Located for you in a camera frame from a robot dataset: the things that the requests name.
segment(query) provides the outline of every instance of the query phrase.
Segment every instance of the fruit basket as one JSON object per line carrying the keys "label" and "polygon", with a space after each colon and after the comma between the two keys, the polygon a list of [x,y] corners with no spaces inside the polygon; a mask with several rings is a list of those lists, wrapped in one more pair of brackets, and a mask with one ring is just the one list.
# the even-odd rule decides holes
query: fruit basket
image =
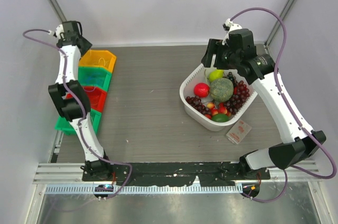
{"label": "fruit basket", "polygon": [[[257,96],[257,93],[254,91],[252,86],[247,86],[247,89],[249,89],[249,97],[246,99],[246,101],[242,104],[242,107],[238,109],[235,115],[231,115],[229,117],[229,120],[227,122],[218,123],[210,120],[200,112],[198,112],[195,108],[193,108],[191,105],[188,104],[188,102],[185,100],[187,96],[195,96],[194,94],[194,87],[201,82],[209,84],[207,80],[207,76],[216,70],[216,68],[205,68],[203,64],[200,64],[187,78],[186,80],[181,84],[180,87],[180,97],[184,104],[184,109],[187,112],[189,116],[191,116],[193,119],[195,119],[197,122],[199,122],[201,125],[203,125],[208,130],[217,132],[219,130],[224,129],[226,126],[230,126],[237,122],[237,120],[243,115],[243,113],[247,110],[247,108],[250,106],[250,104],[253,102],[255,97]],[[232,72],[232,74],[236,77],[237,81],[244,81],[246,85],[247,82],[245,81],[245,78],[239,76],[237,74],[236,70],[225,70],[225,73]],[[206,103],[208,101],[213,101],[213,98],[208,95],[206,98],[203,98],[202,103]]]}

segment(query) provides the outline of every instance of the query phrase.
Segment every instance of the yellow bin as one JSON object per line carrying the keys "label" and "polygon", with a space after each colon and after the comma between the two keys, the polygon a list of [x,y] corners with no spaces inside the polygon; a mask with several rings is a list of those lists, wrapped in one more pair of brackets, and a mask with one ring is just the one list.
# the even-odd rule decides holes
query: yellow bin
{"label": "yellow bin", "polygon": [[116,56],[110,51],[104,50],[89,50],[87,53],[80,59],[80,67],[101,67],[106,69],[108,72],[112,73],[114,70],[114,65],[116,61]]}

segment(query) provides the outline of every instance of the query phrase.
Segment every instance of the table surface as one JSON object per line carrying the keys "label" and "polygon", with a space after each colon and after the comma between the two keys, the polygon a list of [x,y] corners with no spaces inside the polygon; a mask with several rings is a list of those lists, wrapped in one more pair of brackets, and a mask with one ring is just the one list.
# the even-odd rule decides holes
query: table surface
{"label": "table surface", "polygon": [[[258,46],[258,53],[264,49]],[[252,130],[239,145],[188,116],[179,97],[206,46],[107,48],[117,56],[98,132],[108,157],[124,162],[238,161],[251,151],[280,143],[278,129],[260,97],[241,119]],[[59,163],[82,163],[76,136],[64,136]]]}

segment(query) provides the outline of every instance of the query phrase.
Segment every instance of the small fruit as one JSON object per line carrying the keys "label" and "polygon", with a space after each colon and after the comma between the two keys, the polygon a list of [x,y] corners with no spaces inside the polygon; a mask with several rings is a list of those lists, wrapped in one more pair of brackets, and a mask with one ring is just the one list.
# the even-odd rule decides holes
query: small fruit
{"label": "small fruit", "polygon": [[225,114],[217,114],[215,116],[212,116],[211,120],[218,123],[224,123],[229,121],[229,117]]}
{"label": "small fruit", "polygon": [[217,115],[219,112],[218,112],[218,109],[213,109],[211,110],[211,115],[214,116],[214,115]]}
{"label": "small fruit", "polygon": [[210,102],[206,105],[208,109],[215,109],[215,104],[213,102]]}
{"label": "small fruit", "polygon": [[205,98],[208,96],[209,94],[209,86],[205,83],[198,83],[195,87],[194,87],[194,94],[197,95],[200,98]]}
{"label": "small fruit", "polygon": [[209,81],[213,82],[214,80],[217,80],[219,78],[223,77],[223,70],[214,70],[209,74]]}
{"label": "small fruit", "polygon": [[218,109],[218,113],[220,113],[220,114],[226,114],[226,113],[228,113],[228,110],[227,110],[227,108],[225,108],[225,107],[223,106],[223,107],[220,107],[220,108]]}

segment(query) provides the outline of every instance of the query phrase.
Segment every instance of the cable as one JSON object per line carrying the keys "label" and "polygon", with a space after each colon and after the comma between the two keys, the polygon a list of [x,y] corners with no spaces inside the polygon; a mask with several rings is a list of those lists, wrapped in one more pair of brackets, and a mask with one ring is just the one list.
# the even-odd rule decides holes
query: cable
{"label": "cable", "polygon": [[85,88],[83,88],[83,89],[84,89],[85,92],[91,93],[91,92],[95,91],[96,87],[94,87],[92,90],[86,90]]}
{"label": "cable", "polygon": [[273,11],[266,9],[266,8],[262,8],[262,7],[252,7],[252,8],[248,8],[245,9],[241,12],[239,12],[238,14],[236,14],[235,16],[233,16],[230,20],[233,21],[236,17],[240,16],[241,14],[248,12],[248,11],[264,11],[267,12],[271,15],[273,15],[280,23],[282,29],[283,29],[283,42],[281,44],[280,50],[278,52],[278,56],[276,59],[276,64],[275,64],[275,69],[274,69],[274,77],[275,77],[275,82],[278,88],[278,91],[281,93],[281,97],[283,98],[287,108],[289,109],[289,111],[291,112],[293,118],[296,120],[296,122],[298,123],[299,127],[309,136],[309,138],[324,152],[324,154],[327,156],[328,160],[331,162],[332,165],[332,173],[330,175],[319,175],[319,174],[315,174],[311,171],[308,171],[302,167],[296,166],[296,165],[292,165],[292,167],[294,167],[295,169],[301,170],[309,175],[312,175],[316,178],[321,178],[321,179],[331,179],[333,177],[336,176],[337,174],[337,166],[333,160],[333,157],[331,156],[331,154],[327,151],[327,149],[306,129],[303,127],[302,122],[299,120],[299,118],[297,117],[296,113],[294,112],[294,110],[292,109],[289,101],[287,100],[285,94],[282,91],[282,88],[280,86],[279,80],[278,80],[278,65],[279,65],[279,60],[281,57],[281,54],[284,50],[285,47],[285,43],[286,43],[286,26],[283,22],[283,20],[279,17],[279,15],[277,15],[276,13],[274,13]]}
{"label": "cable", "polygon": [[242,194],[245,197],[247,197],[247,198],[249,198],[251,200],[254,200],[256,202],[260,202],[260,203],[270,203],[270,202],[274,202],[274,201],[278,200],[281,196],[283,196],[283,194],[286,191],[286,187],[287,187],[287,174],[286,174],[285,170],[283,170],[283,172],[285,174],[285,184],[284,184],[284,187],[283,187],[281,193],[278,196],[276,196],[275,198],[273,198],[273,199],[256,199],[256,198],[250,197],[250,194],[251,194],[252,190],[248,194],[245,194],[244,192]]}
{"label": "cable", "polygon": [[261,179],[261,174],[260,174],[260,172],[258,172],[257,178],[258,178],[258,180],[259,180],[258,186],[260,186],[260,185],[262,184],[262,179]]}
{"label": "cable", "polygon": [[98,66],[100,65],[101,59],[104,61],[105,64],[104,64],[103,66],[105,67],[107,62],[106,62],[106,60],[105,60],[104,58],[100,58],[100,59],[99,59],[99,62],[97,62],[97,65],[98,65]]}
{"label": "cable", "polygon": [[38,43],[41,43],[41,44],[44,44],[44,45],[47,45],[49,47],[52,47],[56,50],[58,50],[59,52],[61,52],[63,54],[63,57],[64,57],[64,66],[63,66],[63,76],[62,76],[62,83],[63,83],[63,86],[65,88],[65,90],[71,94],[71,96],[76,100],[76,102],[79,104],[80,108],[81,108],[81,111],[82,111],[82,118],[79,119],[78,121],[78,126],[79,126],[79,132],[80,132],[80,136],[81,136],[81,140],[83,142],[83,144],[86,146],[86,148],[95,156],[97,157],[99,160],[101,161],[104,161],[106,163],[109,163],[109,164],[112,164],[112,165],[125,165],[125,166],[128,166],[129,167],[129,172],[128,172],[128,175],[127,175],[127,178],[125,179],[125,181],[123,182],[123,184],[121,185],[121,187],[113,194],[111,194],[110,196],[107,197],[107,199],[110,199],[110,198],[113,198],[115,197],[122,189],[123,187],[127,184],[131,174],[132,174],[132,171],[133,171],[133,167],[131,164],[129,163],[122,163],[122,162],[113,162],[113,161],[110,161],[110,160],[106,160],[104,158],[102,158],[101,156],[99,156],[98,154],[96,154],[92,149],[91,147],[87,144],[86,140],[85,140],[85,137],[83,135],[83,132],[82,132],[82,126],[81,126],[81,122],[83,120],[86,119],[86,110],[85,110],[85,107],[83,105],[83,103],[81,102],[81,100],[75,95],[75,93],[73,91],[71,91],[69,89],[69,87],[67,86],[67,83],[66,83],[66,71],[67,71],[67,56],[65,54],[65,52],[61,49],[61,48],[58,48],[57,46],[53,45],[53,44],[49,44],[47,42],[44,42],[44,41],[41,41],[39,39],[35,39],[35,38],[32,38],[30,36],[27,36],[26,34],[29,33],[29,32],[33,32],[33,31],[41,31],[41,32],[46,32],[46,33],[49,33],[50,31],[48,30],[42,30],[42,29],[31,29],[31,30],[26,30],[25,32],[23,32],[23,36],[27,39],[30,39],[32,41],[35,41],[35,42],[38,42]]}

